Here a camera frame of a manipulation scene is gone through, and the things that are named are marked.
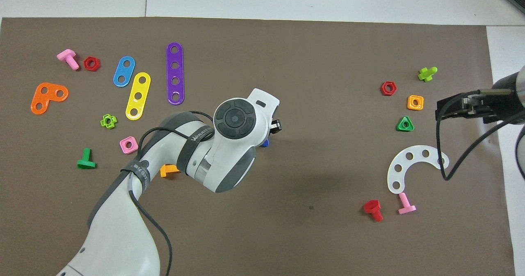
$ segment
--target white curved plate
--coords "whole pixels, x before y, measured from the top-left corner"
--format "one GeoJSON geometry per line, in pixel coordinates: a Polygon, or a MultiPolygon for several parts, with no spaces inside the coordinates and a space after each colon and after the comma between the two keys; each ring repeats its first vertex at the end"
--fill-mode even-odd
{"type": "MultiPolygon", "coordinates": [[[[443,152],[441,152],[441,156],[444,160],[443,166],[444,168],[447,168],[449,162],[448,156],[443,152]]],[[[418,162],[427,162],[439,169],[439,164],[437,163],[437,149],[426,145],[416,145],[399,152],[388,167],[388,175],[386,177],[388,190],[394,194],[403,192],[405,190],[405,173],[412,164],[418,162]],[[423,156],[423,151],[428,151],[428,157],[423,156]],[[413,156],[411,160],[406,156],[408,153],[411,153],[413,156]],[[401,171],[398,172],[395,170],[396,165],[401,166],[401,171]],[[399,189],[394,188],[395,182],[399,183],[399,189]]]]}

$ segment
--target red plastic hex nut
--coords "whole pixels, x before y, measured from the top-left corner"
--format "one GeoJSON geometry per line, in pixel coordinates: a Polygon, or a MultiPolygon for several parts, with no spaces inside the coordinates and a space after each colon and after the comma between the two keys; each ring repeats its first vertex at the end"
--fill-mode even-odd
{"type": "Polygon", "coordinates": [[[385,81],[383,85],[381,85],[381,93],[384,96],[391,96],[397,91],[397,87],[393,81],[385,81]]]}
{"type": "Polygon", "coordinates": [[[88,56],[84,60],[84,69],[89,71],[96,71],[100,68],[100,60],[94,56],[88,56]]]}

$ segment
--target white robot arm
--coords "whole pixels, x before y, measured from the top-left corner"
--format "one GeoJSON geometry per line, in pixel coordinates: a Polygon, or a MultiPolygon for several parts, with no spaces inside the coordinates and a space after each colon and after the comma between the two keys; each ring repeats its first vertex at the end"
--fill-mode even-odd
{"type": "Polygon", "coordinates": [[[276,97],[254,89],[246,99],[220,104],[215,130],[190,112],[165,119],[97,202],[86,241],[57,275],[159,276],[157,248],[129,191],[139,199],[163,164],[176,164],[213,192],[231,190],[251,168],[255,147],[281,130],[272,120],[278,105],[276,97]]]}

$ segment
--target black circular button pad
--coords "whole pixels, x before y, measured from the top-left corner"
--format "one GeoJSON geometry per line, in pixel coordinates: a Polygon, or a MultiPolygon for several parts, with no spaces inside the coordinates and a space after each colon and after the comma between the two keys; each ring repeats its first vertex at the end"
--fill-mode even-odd
{"type": "Polygon", "coordinates": [[[229,139],[247,136],[255,127],[255,110],[247,100],[227,100],[215,113],[214,122],[219,133],[229,139]]]}

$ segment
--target green plastic bolt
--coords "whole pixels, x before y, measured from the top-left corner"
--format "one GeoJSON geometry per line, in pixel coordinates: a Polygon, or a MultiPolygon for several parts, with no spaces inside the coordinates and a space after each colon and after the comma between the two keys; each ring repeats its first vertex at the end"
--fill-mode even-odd
{"type": "Polygon", "coordinates": [[[414,125],[408,116],[403,117],[397,124],[396,130],[399,132],[412,132],[414,125]]]}
{"type": "Polygon", "coordinates": [[[420,78],[420,80],[425,80],[425,82],[429,82],[430,80],[432,80],[432,75],[436,72],[437,67],[432,67],[430,69],[423,68],[420,70],[420,74],[418,75],[418,77],[420,78]]]}
{"type": "Polygon", "coordinates": [[[111,116],[110,114],[106,114],[102,117],[102,120],[100,121],[100,125],[102,127],[105,127],[107,129],[112,129],[112,128],[115,128],[115,123],[117,123],[116,121],[116,117],[114,116],[111,116]]]}
{"type": "Polygon", "coordinates": [[[80,169],[95,168],[97,164],[89,160],[90,155],[91,155],[91,149],[84,148],[84,152],[82,153],[82,160],[77,161],[77,167],[80,169]]]}

